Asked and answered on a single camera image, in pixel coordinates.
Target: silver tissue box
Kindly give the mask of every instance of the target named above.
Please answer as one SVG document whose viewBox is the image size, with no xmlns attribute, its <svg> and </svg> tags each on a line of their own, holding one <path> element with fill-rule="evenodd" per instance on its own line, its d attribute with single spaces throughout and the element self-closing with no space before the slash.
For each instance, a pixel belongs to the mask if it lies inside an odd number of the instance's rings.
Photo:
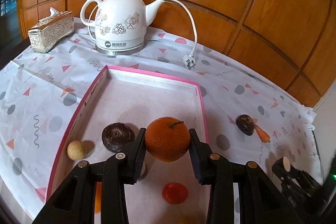
<svg viewBox="0 0 336 224">
<path fill-rule="evenodd" d="M 28 31 L 30 44 L 34 52 L 47 53 L 63 37 L 74 33 L 72 12 L 58 12 L 50 8 L 50 16 L 43 18 Z"/>
</svg>

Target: kettle base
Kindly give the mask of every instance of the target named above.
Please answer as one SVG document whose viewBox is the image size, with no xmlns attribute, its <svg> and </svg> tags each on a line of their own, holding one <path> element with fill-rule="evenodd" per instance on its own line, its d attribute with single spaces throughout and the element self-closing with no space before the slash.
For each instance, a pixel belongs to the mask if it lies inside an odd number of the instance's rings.
<svg viewBox="0 0 336 224">
<path fill-rule="evenodd" d="M 145 42 L 143 41 L 141 44 L 139 44 L 138 46 L 129 48 L 129 49 L 125 49 L 125 50 L 113 50 L 113 49 L 106 49 L 106 48 L 101 48 L 96 44 L 96 50 L 97 52 L 100 52 L 104 55 L 107 56 L 116 56 L 116 55 L 131 55 L 134 54 L 136 52 L 140 52 L 143 48 L 145 47 Z"/>
</svg>

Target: pink tray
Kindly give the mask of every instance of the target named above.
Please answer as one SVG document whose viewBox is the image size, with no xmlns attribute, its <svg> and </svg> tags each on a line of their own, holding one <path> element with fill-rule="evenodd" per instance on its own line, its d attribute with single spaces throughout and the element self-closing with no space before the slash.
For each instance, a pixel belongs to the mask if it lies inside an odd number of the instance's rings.
<svg viewBox="0 0 336 224">
<path fill-rule="evenodd" d="M 114 122 L 129 125 L 137 134 L 153 120 L 172 116 L 195 128 L 200 141 L 208 142 L 205 111 L 200 86 L 190 80 L 133 68 L 105 66 L 80 101 L 59 145 L 47 187 L 46 200 L 78 163 L 67 156 L 73 140 L 92 147 L 85 158 L 93 164 L 113 155 L 102 141 L 103 129 Z M 177 223 L 182 215 L 206 220 L 210 189 L 194 177 L 189 153 L 175 162 L 164 163 L 146 153 L 147 176 L 135 185 L 125 185 L 130 224 Z M 180 182 L 189 191 L 179 205 L 166 203 L 161 196 L 168 182 Z M 100 222 L 100 213 L 95 215 Z"/>
</svg>

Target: shiitake mushroom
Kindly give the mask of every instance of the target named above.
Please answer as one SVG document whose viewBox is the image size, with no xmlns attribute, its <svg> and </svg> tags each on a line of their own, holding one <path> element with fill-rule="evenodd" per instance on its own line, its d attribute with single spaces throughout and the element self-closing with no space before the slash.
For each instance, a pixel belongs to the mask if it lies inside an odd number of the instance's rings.
<svg viewBox="0 0 336 224">
<path fill-rule="evenodd" d="M 243 114 L 237 117 L 236 125 L 241 132 L 247 136 L 251 136 L 254 131 L 254 122 L 249 115 Z"/>
<path fill-rule="evenodd" d="M 116 122 L 104 128 L 101 139 L 107 150 L 122 152 L 128 142 L 134 141 L 133 130 L 122 122 Z"/>
</svg>

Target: red round object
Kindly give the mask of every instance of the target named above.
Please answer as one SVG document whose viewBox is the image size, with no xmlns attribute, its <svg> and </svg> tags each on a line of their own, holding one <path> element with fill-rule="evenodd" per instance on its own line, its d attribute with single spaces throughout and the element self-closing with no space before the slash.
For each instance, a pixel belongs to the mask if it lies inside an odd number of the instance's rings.
<svg viewBox="0 0 336 224">
<path fill-rule="evenodd" d="M 188 197 L 188 189 L 178 182 L 167 183 L 162 190 L 162 198 L 170 204 L 180 204 Z"/>
</svg>

